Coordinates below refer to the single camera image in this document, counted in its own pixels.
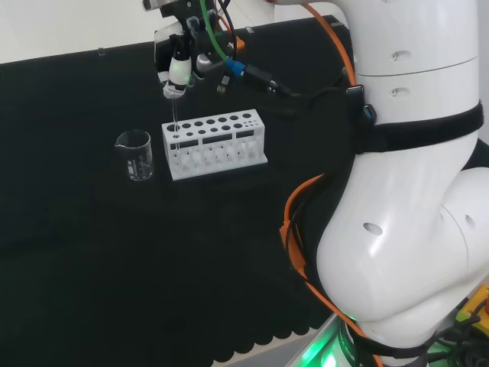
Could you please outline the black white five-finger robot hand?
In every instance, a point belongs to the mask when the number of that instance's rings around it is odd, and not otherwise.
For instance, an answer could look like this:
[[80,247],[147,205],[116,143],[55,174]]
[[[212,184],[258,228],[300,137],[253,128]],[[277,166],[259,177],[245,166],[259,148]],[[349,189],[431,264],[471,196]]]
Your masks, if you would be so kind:
[[154,33],[154,64],[166,99],[182,97],[193,77],[202,79],[214,66],[206,35],[196,16]]

